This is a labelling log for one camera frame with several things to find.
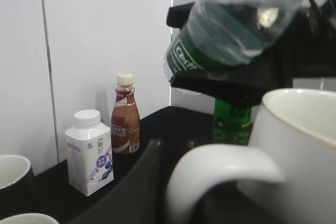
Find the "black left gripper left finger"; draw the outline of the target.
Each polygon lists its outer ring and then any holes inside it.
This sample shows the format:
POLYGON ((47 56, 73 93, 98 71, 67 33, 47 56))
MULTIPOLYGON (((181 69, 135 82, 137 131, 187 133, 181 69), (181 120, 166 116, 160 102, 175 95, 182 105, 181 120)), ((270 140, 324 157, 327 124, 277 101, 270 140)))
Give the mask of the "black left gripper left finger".
POLYGON ((166 17, 166 24, 171 28, 182 29, 187 23, 194 5, 195 3, 187 3, 170 7, 166 17))

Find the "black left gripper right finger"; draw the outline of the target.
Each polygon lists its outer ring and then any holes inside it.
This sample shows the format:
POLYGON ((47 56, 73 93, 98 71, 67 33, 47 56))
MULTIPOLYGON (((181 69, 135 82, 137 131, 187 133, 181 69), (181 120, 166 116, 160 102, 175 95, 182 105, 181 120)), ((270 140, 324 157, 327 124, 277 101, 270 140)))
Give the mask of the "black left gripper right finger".
POLYGON ((267 92, 291 87, 290 55, 272 48, 248 65, 176 73, 170 85, 200 92, 237 108, 251 108, 258 105, 267 92))

